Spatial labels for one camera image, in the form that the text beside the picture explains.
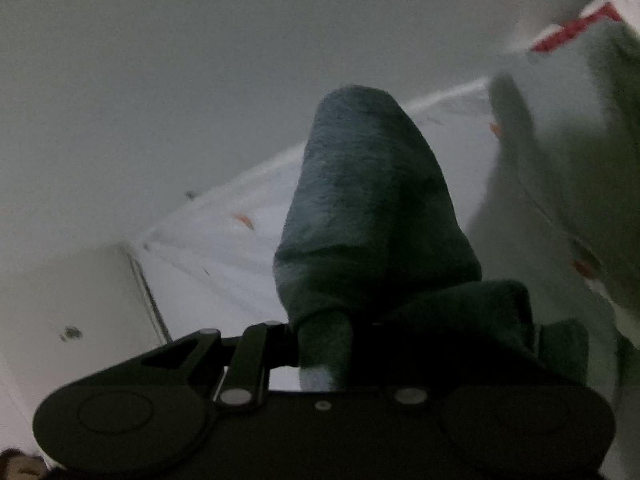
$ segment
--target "silver rivet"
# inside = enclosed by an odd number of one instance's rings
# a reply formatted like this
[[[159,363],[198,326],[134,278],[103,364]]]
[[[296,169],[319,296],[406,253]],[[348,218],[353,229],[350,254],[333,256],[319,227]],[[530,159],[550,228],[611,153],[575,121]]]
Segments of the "silver rivet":
[[[220,394],[220,400],[228,406],[242,406],[251,401],[251,392],[244,388],[231,388]]]
[[[331,403],[328,400],[318,400],[314,406],[319,412],[328,412],[331,409]]]
[[[428,395],[420,388],[400,388],[395,396],[400,404],[421,404],[427,400]]]

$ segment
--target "black device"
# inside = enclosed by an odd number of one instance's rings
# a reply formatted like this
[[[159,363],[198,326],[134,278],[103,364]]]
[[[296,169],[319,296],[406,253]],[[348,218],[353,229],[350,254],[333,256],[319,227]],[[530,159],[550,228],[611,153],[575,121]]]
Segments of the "black device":
[[[398,378],[385,333],[368,341]],[[286,324],[201,330],[54,392],[34,435],[82,478],[549,480],[598,478],[615,434],[598,394],[524,359],[511,383],[269,391],[297,360]]]

